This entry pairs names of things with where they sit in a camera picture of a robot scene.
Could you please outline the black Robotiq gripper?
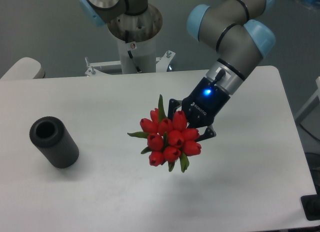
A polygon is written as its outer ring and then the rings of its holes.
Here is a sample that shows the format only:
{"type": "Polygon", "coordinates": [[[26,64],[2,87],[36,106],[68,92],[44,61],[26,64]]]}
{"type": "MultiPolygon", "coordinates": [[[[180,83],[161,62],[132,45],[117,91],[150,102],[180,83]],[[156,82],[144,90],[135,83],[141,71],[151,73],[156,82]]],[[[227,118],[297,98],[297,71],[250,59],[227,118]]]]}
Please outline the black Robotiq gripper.
{"type": "Polygon", "coordinates": [[[210,126],[215,116],[230,99],[230,95],[203,77],[190,95],[181,100],[171,98],[168,104],[167,118],[173,120],[178,108],[184,112],[189,128],[208,126],[204,133],[195,141],[201,142],[217,136],[213,126],[210,126]]]}

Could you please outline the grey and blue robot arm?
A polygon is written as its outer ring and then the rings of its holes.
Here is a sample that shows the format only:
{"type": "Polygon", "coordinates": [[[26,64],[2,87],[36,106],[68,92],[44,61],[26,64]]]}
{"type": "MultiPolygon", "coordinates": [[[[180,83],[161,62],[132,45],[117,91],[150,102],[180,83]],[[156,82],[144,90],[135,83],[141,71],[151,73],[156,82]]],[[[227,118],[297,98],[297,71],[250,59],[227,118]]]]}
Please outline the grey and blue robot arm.
{"type": "MultiPolygon", "coordinates": [[[[275,0],[224,0],[212,8],[196,6],[188,16],[187,31],[197,41],[214,49],[219,58],[183,100],[171,99],[168,110],[163,101],[151,113],[150,122],[142,122],[146,131],[162,134],[179,121],[189,128],[205,128],[199,140],[215,137],[213,122],[231,95],[248,78],[275,45],[274,33],[257,17],[269,10],[275,0]]],[[[79,0],[92,23],[107,26],[116,38],[124,74],[158,72],[154,39],[163,19],[148,0],[79,0]]]]}

